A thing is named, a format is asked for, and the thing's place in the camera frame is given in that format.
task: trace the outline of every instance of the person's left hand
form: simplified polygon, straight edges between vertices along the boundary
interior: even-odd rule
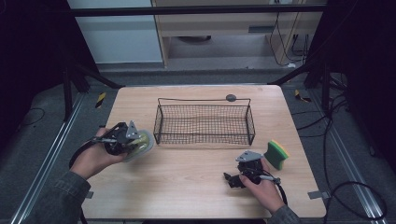
[[[101,128],[96,133],[96,136],[101,136],[106,132],[105,128]],[[96,143],[83,151],[74,162],[70,171],[80,175],[84,179],[99,174],[107,166],[121,162],[125,159],[127,153],[122,153],[118,156],[110,155],[106,152],[103,143]]]

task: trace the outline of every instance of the wooden tabletop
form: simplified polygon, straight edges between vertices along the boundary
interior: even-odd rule
[[[290,154],[281,178],[289,206],[300,217],[323,217],[321,199],[282,90],[278,86],[162,86],[120,89],[107,128],[133,120],[138,130],[153,132],[158,98],[250,98],[256,136],[253,144],[154,144],[144,156],[107,167],[89,181],[86,218],[260,218],[271,216],[248,189],[231,189],[223,173],[237,175],[235,158],[245,150],[264,153],[272,139]]]

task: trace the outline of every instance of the hand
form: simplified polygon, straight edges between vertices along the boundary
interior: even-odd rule
[[[262,168],[266,172],[270,172],[270,168],[262,158]],[[259,185],[251,182],[246,176],[240,175],[242,183],[250,190],[254,197],[259,200],[260,204],[265,207],[271,214],[276,212],[277,209],[285,205],[277,192],[275,183],[271,180],[262,180]]]
[[[106,129],[101,128],[96,133],[96,136],[101,136],[105,132]],[[99,174],[107,166],[123,161],[126,155],[127,153],[122,153],[118,156],[110,155],[106,152],[103,143],[96,143],[77,157],[70,171],[80,175],[84,179],[88,179],[91,176]]]

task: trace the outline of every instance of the yellow sponge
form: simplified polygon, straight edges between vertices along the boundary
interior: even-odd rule
[[[273,165],[277,170],[283,168],[283,161],[290,156],[288,151],[283,148],[277,141],[271,140],[268,142],[267,152],[264,153],[265,159],[267,159],[271,165]]]

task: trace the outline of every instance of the black wire basket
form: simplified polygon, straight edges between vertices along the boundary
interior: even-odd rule
[[[158,99],[157,144],[251,145],[255,136],[250,99]]]

